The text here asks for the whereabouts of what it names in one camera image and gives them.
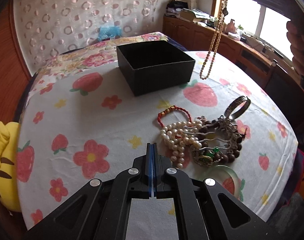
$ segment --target open box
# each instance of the open box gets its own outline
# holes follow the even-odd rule
[[[145,41],[116,47],[119,68],[133,94],[190,81],[195,60],[167,41]]]

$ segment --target red string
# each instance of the red string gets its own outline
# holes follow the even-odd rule
[[[171,106],[171,107],[168,108],[168,109],[165,109],[163,112],[161,112],[161,113],[159,113],[159,114],[157,115],[157,121],[158,121],[158,123],[160,124],[161,127],[164,127],[163,123],[161,122],[161,118],[162,118],[163,116],[166,116],[167,114],[169,114],[170,112],[172,112],[172,111],[174,111],[174,110],[180,110],[180,111],[185,112],[185,113],[187,114],[187,116],[189,117],[189,121],[192,122],[191,115],[189,114],[189,112],[188,112],[187,110],[185,110],[184,108],[181,108],[181,107],[177,107],[177,106]]]

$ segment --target yellow plush toy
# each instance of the yellow plush toy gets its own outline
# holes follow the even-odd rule
[[[16,181],[16,149],[20,124],[0,122],[0,201],[8,209],[21,212]]]

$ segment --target strawberry print tablecloth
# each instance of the strawberry print tablecloth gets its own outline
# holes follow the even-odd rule
[[[240,95],[252,104],[237,119],[247,130],[241,155],[229,166],[241,181],[240,201],[267,220],[292,170],[297,139],[268,95],[241,69],[216,56],[207,80],[199,79],[206,52],[187,52],[196,64],[188,84],[134,97],[117,62],[84,70],[35,93],[22,120],[19,139],[18,188],[27,228],[52,212],[91,178],[103,181],[132,166],[146,143],[159,137],[157,114],[171,105],[192,117],[209,120],[224,113]],[[173,112],[165,124],[185,120]],[[200,179],[205,171],[187,153],[184,171]],[[230,180],[224,187],[233,190]],[[177,239],[173,201],[134,200],[127,239]]]

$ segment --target floral tablecloth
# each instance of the floral tablecloth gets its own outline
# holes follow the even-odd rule
[[[218,118],[240,95],[252,104],[237,119],[247,129],[241,155],[229,166],[241,181],[240,201],[267,220],[292,170],[297,139],[267,94],[241,69],[217,55],[210,77],[199,79],[206,52],[196,59],[190,83],[134,97],[117,62],[70,75],[29,101],[19,139],[18,189],[23,217],[31,228],[91,178],[109,180],[144,155],[146,143],[159,137],[157,114],[171,105],[192,117]],[[186,117],[173,112],[163,123]],[[187,154],[183,170],[200,178],[204,168]],[[224,182],[231,190],[231,181]],[[127,239],[177,239],[172,199],[134,200]]]

